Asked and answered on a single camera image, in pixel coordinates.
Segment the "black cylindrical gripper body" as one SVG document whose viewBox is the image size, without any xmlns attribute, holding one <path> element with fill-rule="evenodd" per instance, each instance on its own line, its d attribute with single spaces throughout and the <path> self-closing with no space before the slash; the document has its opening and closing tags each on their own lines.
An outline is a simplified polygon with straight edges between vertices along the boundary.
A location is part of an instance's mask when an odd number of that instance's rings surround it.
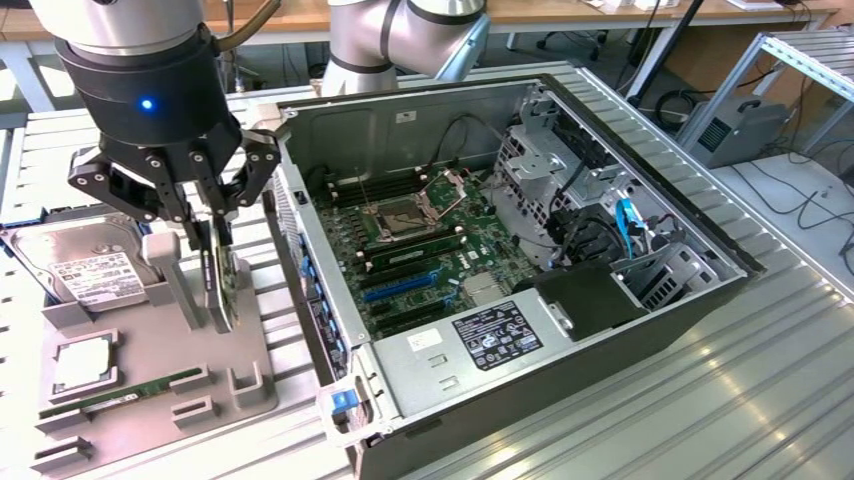
<svg viewBox="0 0 854 480">
<path fill-rule="evenodd" d="M 178 46 L 158 53 L 108 56 L 58 39 L 56 51 L 102 133 L 99 146 L 126 168 L 146 166 L 154 150 L 174 168 L 191 153 L 223 168 L 242 143 L 239 122 L 222 89 L 218 50 L 201 25 Z"/>
</svg>

